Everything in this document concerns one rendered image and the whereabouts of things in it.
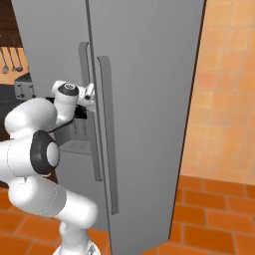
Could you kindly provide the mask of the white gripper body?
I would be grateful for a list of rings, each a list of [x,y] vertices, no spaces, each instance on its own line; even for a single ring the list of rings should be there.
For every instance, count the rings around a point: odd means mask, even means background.
[[[95,99],[96,93],[95,93],[95,85],[93,83],[90,83],[86,86],[86,108],[90,112],[96,111],[96,99]]]

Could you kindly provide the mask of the plain grey fridge door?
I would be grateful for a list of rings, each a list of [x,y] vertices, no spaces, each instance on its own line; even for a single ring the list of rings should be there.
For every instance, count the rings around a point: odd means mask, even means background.
[[[204,3],[88,0],[112,255],[140,255],[168,239]],[[99,56],[112,68],[115,215]]]

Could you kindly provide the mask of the grey fridge door with dispenser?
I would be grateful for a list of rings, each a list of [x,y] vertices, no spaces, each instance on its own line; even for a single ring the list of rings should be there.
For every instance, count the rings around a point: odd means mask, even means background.
[[[83,86],[79,44],[89,43],[85,0],[11,0],[29,72],[39,98],[51,96],[57,81]],[[88,46],[90,78],[92,64]],[[87,110],[79,108],[71,123],[54,131],[60,147],[56,174],[60,185],[90,198],[99,208],[96,230],[108,219],[103,181],[96,181],[86,128]]]

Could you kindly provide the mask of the silver toaster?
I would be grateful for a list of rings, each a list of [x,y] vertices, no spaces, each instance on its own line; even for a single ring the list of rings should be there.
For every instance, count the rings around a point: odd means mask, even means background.
[[[14,90],[17,100],[28,101],[36,97],[31,75],[26,73],[14,81]]]

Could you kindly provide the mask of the hanging metal ladle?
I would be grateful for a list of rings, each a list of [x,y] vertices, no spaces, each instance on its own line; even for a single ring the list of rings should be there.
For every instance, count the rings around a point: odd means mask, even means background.
[[[15,48],[15,52],[16,52],[16,55],[17,55],[17,58],[18,58],[18,62],[19,62],[19,67],[16,68],[16,71],[17,72],[22,72],[23,71],[23,66],[22,66],[22,63],[21,63],[21,59],[20,59],[20,54],[19,54],[18,48]]]

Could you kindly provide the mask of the hanging metal spoon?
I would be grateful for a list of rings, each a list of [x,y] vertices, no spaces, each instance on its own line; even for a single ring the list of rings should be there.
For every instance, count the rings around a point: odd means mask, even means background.
[[[12,63],[12,72],[16,72],[16,67],[13,61],[13,57],[12,57],[12,53],[11,53],[11,49],[9,47],[7,47],[8,53],[9,53],[9,57]]]

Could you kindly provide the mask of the hanging metal slotted spatula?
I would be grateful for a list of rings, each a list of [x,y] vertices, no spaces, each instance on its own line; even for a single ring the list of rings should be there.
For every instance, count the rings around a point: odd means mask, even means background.
[[[2,59],[4,62],[4,66],[2,68],[2,74],[7,75],[9,73],[9,67],[7,66],[2,47],[0,47],[0,53],[2,55]]]

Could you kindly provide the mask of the dark brown wall cupboard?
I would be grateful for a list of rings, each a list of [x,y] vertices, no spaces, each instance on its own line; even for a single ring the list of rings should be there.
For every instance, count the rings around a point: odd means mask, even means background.
[[[11,0],[0,0],[0,46],[23,47]]]

